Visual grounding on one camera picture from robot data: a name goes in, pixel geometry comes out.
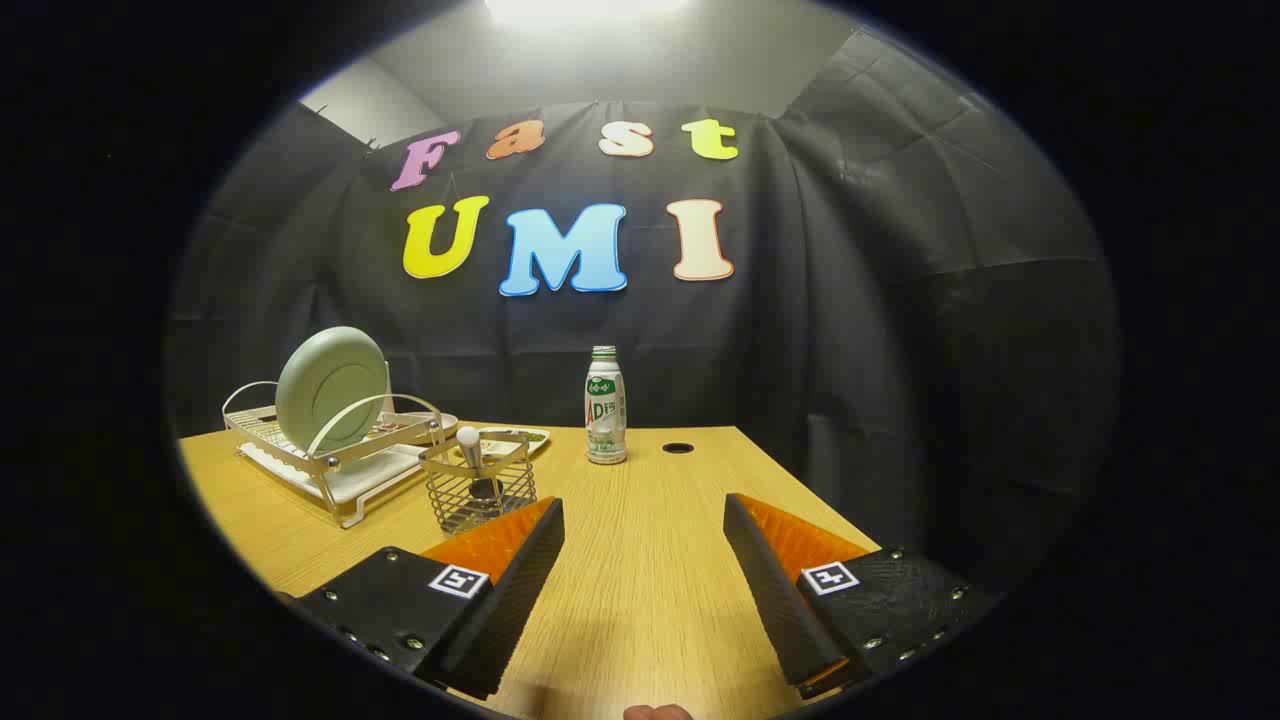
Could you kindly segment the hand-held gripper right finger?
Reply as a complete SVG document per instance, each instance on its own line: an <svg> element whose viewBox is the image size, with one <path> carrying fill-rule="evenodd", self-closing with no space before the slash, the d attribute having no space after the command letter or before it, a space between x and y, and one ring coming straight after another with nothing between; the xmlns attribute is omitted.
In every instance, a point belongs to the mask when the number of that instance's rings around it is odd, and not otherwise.
<svg viewBox="0 0 1280 720"><path fill-rule="evenodd" d="M723 533L783 678L804 700L920 662L998 598L923 555L865 548L741 493L726 497Z"/></svg>

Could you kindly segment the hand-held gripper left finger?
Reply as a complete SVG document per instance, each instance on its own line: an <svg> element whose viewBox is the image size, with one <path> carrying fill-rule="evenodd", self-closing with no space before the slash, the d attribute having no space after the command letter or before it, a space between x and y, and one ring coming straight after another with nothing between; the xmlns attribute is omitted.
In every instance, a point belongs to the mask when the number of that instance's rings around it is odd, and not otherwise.
<svg viewBox="0 0 1280 720"><path fill-rule="evenodd" d="M285 606L381 664L486 700L564 543L564 505L548 497L421 553L394 546Z"/></svg>

